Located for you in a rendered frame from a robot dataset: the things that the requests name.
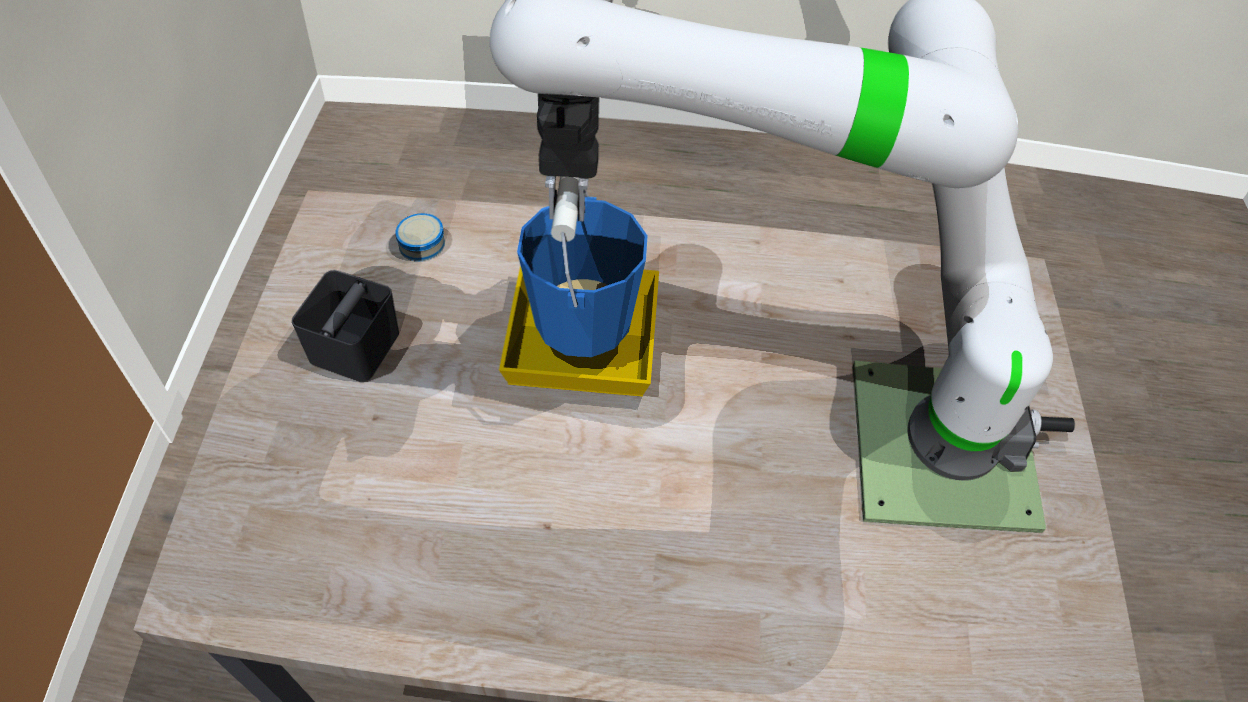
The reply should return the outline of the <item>yellow shallow tray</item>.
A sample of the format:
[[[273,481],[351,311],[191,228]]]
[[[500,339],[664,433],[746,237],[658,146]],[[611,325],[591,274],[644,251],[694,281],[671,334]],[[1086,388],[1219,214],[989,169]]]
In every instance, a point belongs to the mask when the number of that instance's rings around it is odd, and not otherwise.
[[[605,353],[567,356],[535,329],[519,270],[499,371],[508,385],[641,396],[651,383],[659,271],[643,270],[629,334]]]

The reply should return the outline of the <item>round tin with cream lid and blue rim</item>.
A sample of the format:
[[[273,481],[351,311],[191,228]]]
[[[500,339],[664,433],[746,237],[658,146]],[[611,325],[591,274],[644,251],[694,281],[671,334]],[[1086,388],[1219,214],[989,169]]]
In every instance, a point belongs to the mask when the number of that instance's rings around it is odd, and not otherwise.
[[[446,245],[441,220],[431,214],[414,214],[401,221],[396,239],[401,254],[411,261],[427,261],[442,252]]]

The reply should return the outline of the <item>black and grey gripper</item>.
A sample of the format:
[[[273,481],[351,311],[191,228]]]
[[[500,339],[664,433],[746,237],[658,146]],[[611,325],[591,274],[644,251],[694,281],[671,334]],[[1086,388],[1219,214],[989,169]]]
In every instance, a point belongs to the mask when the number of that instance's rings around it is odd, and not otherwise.
[[[547,175],[549,219],[554,217],[557,205],[555,180],[557,176],[562,176],[579,179],[578,221],[584,221],[588,179],[597,176],[598,127],[599,97],[538,94],[537,130],[543,141],[539,150],[539,172]]]

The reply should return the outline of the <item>blue bucket with metal handle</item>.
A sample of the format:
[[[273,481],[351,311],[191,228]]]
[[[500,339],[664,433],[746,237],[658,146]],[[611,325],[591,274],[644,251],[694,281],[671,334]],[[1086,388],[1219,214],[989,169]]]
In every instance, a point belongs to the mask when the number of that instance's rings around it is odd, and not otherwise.
[[[520,229],[517,254],[543,341],[567,356],[594,357],[629,334],[646,234],[633,214],[587,190],[578,221],[578,181],[560,176],[554,217],[540,209]]]

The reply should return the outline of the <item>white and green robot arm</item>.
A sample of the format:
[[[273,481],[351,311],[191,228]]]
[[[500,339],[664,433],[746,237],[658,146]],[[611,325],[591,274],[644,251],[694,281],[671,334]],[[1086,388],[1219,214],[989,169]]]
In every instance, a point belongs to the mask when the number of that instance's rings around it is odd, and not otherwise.
[[[977,1],[909,0],[884,52],[613,0],[505,0],[490,52],[528,92],[695,112],[932,184],[948,358],[909,418],[914,452],[973,480],[997,462],[1023,471],[1040,431],[1075,431],[1030,411],[1053,352],[1005,175],[1018,120]]]

